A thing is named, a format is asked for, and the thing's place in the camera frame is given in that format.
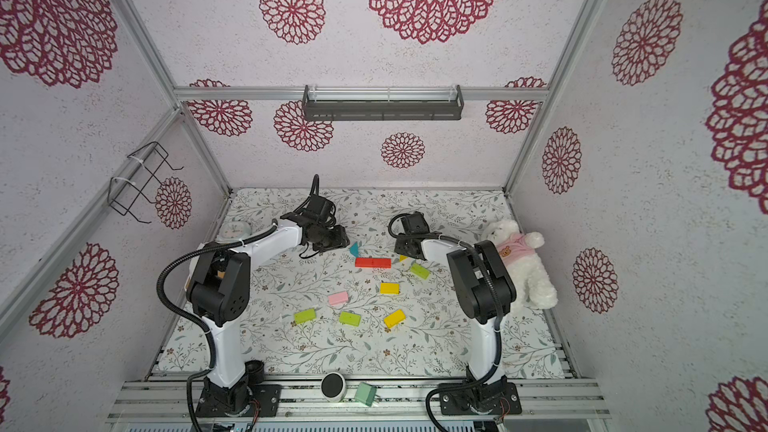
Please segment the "red block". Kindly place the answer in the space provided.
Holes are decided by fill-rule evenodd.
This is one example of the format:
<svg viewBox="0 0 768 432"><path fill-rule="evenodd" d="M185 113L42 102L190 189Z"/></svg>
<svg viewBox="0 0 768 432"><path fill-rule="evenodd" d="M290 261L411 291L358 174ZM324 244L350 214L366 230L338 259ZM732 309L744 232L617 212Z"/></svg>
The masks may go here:
<svg viewBox="0 0 768 432"><path fill-rule="evenodd" d="M360 268L373 268L375 263L371 258L356 258L355 266Z"/></svg>
<svg viewBox="0 0 768 432"><path fill-rule="evenodd" d="M392 260L389 258L374 258L372 259L372 265L374 268L389 269L392 267Z"/></svg>

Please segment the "yellow rectangular block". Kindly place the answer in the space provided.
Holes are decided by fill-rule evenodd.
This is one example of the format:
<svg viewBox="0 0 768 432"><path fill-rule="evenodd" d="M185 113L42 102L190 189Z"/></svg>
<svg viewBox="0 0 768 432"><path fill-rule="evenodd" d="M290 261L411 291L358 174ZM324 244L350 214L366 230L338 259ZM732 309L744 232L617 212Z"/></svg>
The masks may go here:
<svg viewBox="0 0 768 432"><path fill-rule="evenodd" d="M383 295L399 295L400 285L398 283L381 283L379 292Z"/></svg>

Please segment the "pink block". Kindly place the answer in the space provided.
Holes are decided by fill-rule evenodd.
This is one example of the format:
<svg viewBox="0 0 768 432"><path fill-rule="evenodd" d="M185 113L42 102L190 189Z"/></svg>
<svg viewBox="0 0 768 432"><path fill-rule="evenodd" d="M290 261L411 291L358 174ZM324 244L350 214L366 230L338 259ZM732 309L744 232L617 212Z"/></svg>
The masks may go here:
<svg viewBox="0 0 768 432"><path fill-rule="evenodd" d="M334 293L328 296L328 303L331 307L341 306L349 301L349 295L346 291Z"/></svg>

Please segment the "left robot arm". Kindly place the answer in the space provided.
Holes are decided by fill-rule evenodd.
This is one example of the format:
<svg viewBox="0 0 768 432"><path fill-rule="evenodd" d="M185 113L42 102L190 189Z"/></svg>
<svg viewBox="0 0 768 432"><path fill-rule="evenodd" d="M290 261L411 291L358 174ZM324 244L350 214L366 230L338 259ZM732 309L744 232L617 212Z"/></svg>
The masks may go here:
<svg viewBox="0 0 768 432"><path fill-rule="evenodd" d="M186 402L191 429L202 429L193 400L193 382L201 379L201 398L224 415L247 412L267 416L270 403L258 390L264 381L264 364L243 358L239 338L240 318L250 301L252 269L284 251L303 245L316 255L350 245L345 228L337 223L336 205L320 194L315 175L310 192L294 210L274 219L253 236L229 243L209 242L172 261L156 283L160 302L174 314L201 328L208 344L209 365L186 379ZM185 287L190 312L175 305L165 292L170 273L185 262L191 272Z"/></svg>

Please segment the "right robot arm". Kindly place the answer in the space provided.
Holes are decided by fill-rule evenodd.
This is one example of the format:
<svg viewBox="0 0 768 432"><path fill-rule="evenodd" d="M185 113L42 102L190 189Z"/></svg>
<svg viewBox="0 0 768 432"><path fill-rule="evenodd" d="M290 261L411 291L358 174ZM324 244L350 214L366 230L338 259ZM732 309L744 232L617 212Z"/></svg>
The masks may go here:
<svg viewBox="0 0 768 432"><path fill-rule="evenodd" d="M500 414L522 412L516 386L502 371L504 318L517 299L517 290L495 247L488 241L475 244L430 230L420 212L401 213L390 219L388 233L395 239L395 252L409 258L435 262L447 267L461 310L471 326L471 351L466 378L442 383L427 393L425 409L438 431L446 428L435 416L431 404L441 402L447 415L470 413Z"/></svg>

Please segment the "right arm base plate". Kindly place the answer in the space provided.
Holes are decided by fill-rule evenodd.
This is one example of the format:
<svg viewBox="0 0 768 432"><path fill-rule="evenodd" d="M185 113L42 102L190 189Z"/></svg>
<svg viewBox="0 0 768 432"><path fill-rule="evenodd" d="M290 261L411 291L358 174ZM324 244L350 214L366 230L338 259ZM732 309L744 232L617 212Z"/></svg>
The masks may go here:
<svg viewBox="0 0 768 432"><path fill-rule="evenodd" d="M474 388L456 390L455 385L441 384L438 389L442 415L507 416L522 413L517 388L506 376Z"/></svg>

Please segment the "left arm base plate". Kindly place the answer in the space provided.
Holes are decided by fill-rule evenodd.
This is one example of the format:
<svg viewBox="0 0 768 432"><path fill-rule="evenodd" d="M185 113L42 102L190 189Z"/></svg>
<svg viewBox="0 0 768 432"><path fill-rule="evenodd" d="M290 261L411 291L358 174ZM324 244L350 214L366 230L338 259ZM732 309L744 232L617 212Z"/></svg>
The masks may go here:
<svg viewBox="0 0 768 432"><path fill-rule="evenodd" d="M245 362L243 377L232 387L221 387L204 379L196 415L203 418L275 417L281 390L281 385L266 383L262 361L249 360Z"/></svg>

